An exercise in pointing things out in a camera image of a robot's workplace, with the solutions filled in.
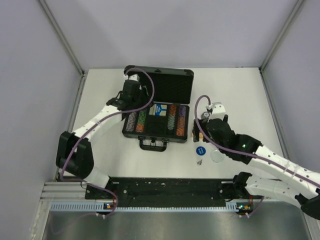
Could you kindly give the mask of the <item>red playing card box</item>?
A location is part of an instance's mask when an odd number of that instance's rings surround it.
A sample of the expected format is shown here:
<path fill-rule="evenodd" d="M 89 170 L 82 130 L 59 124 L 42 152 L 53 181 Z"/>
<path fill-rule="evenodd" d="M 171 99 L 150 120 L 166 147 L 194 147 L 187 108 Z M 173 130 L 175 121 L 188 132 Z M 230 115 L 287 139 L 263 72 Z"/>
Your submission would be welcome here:
<path fill-rule="evenodd" d="M 196 125 L 192 128 L 192 139 L 193 142 L 199 142 L 203 140 L 203 134 Z"/>

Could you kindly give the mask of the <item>stack of poker chips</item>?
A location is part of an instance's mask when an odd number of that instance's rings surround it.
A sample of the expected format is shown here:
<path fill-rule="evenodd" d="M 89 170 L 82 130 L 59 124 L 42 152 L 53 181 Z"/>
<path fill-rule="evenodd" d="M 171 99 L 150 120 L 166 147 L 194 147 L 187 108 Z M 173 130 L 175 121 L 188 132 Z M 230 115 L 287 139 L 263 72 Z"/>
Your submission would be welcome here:
<path fill-rule="evenodd" d="M 204 111 L 202 114 L 201 114 L 201 119 L 202 120 L 208 120 L 211 116 L 211 113 L 209 111 Z"/>

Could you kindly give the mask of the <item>clear round dealer button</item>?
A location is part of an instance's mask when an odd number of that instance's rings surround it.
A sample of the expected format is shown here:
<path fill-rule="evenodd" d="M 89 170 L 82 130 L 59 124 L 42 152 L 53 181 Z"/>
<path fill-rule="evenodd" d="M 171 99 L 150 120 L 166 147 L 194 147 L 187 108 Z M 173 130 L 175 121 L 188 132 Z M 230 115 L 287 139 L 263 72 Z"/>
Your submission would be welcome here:
<path fill-rule="evenodd" d="M 224 160 L 224 155 L 219 151 L 219 150 L 213 150 L 211 153 L 210 153 L 210 157 L 211 157 L 211 160 L 214 162 L 214 163 L 221 163 L 223 160 Z"/>

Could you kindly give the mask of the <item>blue small blind button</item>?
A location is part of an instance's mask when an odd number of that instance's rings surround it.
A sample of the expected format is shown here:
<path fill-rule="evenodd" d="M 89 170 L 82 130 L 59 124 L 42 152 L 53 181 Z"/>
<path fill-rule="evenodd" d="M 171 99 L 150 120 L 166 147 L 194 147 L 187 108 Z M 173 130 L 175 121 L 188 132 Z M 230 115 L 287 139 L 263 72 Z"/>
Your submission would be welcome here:
<path fill-rule="evenodd" d="M 203 146 L 198 146 L 196 148 L 196 154 L 199 156 L 204 156 L 206 154 L 206 149 Z"/>

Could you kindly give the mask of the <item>blue playing card box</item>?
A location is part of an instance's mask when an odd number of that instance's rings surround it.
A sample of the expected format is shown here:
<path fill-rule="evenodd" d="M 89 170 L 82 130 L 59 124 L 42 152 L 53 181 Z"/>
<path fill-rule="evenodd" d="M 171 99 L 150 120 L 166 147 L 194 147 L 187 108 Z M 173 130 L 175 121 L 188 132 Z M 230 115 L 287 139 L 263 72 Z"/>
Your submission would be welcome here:
<path fill-rule="evenodd" d="M 167 115 L 168 106 L 166 104 L 155 103 L 149 109 L 150 116 L 165 117 Z"/>

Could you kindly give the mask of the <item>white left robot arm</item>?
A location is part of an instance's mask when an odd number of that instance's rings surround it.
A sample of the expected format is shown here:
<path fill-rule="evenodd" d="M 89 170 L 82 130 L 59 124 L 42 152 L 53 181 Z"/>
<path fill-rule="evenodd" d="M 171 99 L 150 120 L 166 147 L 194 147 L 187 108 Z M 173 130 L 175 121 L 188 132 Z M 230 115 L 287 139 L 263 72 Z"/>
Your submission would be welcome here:
<path fill-rule="evenodd" d="M 58 140 L 55 164 L 64 172 L 80 180 L 95 185 L 96 192 L 102 198 L 109 198 L 114 191 L 110 177 L 95 166 L 92 146 L 107 131 L 121 122 L 126 115 L 148 107 L 154 98 L 155 86 L 152 78 L 145 72 L 151 84 L 151 90 L 140 83 L 138 74 L 126 77 L 123 88 L 108 100 L 96 116 L 73 132 L 64 131 Z"/>

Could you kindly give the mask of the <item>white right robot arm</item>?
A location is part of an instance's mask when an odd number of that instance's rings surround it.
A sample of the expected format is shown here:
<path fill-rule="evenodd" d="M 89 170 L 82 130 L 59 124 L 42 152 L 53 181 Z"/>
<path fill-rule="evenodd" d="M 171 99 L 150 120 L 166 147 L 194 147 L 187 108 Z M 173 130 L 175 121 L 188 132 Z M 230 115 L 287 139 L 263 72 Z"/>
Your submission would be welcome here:
<path fill-rule="evenodd" d="M 235 133 L 222 104 L 206 106 L 208 118 L 194 115 L 193 135 L 203 135 L 203 141 L 236 162 L 260 169 L 273 179 L 241 172 L 233 178 L 233 192 L 239 198 L 262 196 L 289 203 L 306 215 L 320 218 L 320 174 L 286 159 L 259 140 Z"/>

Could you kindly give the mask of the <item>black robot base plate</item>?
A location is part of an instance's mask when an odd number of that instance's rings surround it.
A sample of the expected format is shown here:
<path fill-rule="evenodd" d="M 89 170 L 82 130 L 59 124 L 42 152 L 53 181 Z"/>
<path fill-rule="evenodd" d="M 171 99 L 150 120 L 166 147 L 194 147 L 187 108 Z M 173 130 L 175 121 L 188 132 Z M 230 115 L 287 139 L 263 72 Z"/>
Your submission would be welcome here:
<path fill-rule="evenodd" d="M 226 178 L 112 177 L 105 188 L 119 207 L 221 207 L 249 198 L 243 185 Z"/>

